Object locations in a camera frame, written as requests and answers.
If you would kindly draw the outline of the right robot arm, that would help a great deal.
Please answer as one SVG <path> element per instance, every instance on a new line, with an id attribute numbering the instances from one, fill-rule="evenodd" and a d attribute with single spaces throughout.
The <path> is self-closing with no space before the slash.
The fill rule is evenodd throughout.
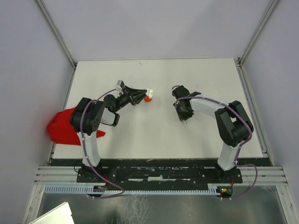
<path id="1" fill-rule="evenodd" d="M 184 86 L 172 87 L 173 104 L 181 122 L 190 119 L 195 112 L 201 112 L 216 120 L 220 138 L 223 141 L 221 154 L 217 160 L 215 179 L 226 182 L 231 178 L 231 170 L 237 167 L 240 150 L 251 140 L 254 127 L 241 102 L 229 104 L 207 98 L 200 92 L 190 93 Z"/>

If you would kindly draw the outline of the white earbud charging case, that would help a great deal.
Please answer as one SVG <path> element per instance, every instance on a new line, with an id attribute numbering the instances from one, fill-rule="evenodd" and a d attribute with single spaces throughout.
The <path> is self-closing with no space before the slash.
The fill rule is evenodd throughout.
<path id="1" fill-rule="evenodd" d="M 152 99 L 153 98 L 153 90 L 152 89 L 147 89 L 146 95 L 149 99 Z"/>

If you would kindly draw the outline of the orange earbud charging case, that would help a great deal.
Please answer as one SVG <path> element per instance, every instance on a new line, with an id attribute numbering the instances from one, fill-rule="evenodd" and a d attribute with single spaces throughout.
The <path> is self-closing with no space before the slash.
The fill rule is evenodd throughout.
<path id="1" fill-rule="evenodd" d="M 144 101 L 145 101 L 145 102 L 151 102 L 151 101 L 152 101 L 152 99 L 151 99 L 151 98 L 149 98 L 148 96 L 146 96 L 146 97 L 144 98 Z"/>

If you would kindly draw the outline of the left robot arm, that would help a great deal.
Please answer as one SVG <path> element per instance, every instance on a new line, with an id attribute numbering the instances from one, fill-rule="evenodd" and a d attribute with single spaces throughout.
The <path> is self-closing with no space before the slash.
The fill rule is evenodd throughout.
<path id="1" fill-rule="evenodd" d="M 70 117 L 70 125 L 77 133 L 83 151 L 83 164 L 90 167 L 87 177 L 93 182 L 103 178 L 103 170 L 97 167 L 101 157 L 97 146 L 97 131 L 101 124 L 117 126 L 120 115 L 118 111 L 128 104 L 139 104 L 145 98 L 152 99 L 153 90 L 133 89 L 126 85 L 103 94 L 99 99 L 82 98 Z"/>

